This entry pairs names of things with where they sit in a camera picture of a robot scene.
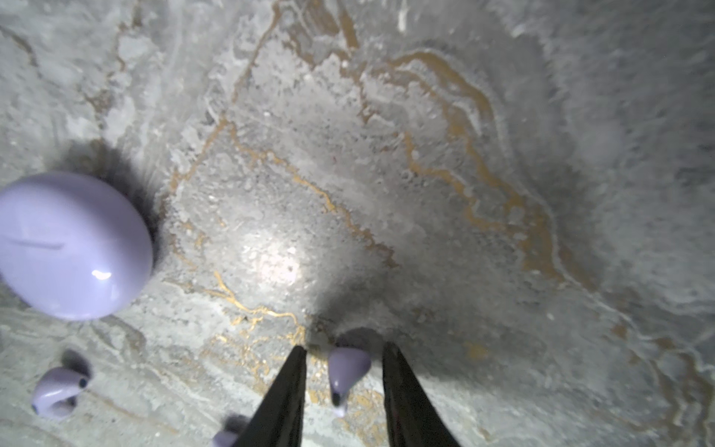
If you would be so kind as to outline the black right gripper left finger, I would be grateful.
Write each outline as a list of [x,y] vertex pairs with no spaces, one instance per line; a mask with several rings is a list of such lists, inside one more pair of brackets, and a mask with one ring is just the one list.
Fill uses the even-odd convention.
[[306,355],[295,346],[234,447],[300,447],[305,411]]

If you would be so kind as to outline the purple earbud charging case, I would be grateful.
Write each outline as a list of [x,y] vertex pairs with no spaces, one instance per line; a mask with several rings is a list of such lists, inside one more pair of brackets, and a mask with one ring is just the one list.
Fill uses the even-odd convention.
[[97,178],[48,172],[1,190],[1,279],[40,312],[110,316],[140,295],[153,264],[143,217]]

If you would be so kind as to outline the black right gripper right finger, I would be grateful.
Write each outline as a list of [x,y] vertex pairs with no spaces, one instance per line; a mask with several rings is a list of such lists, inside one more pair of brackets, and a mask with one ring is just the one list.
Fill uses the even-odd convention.
[[389,445],[459,447],[396,344],[385,344],[382,363]]

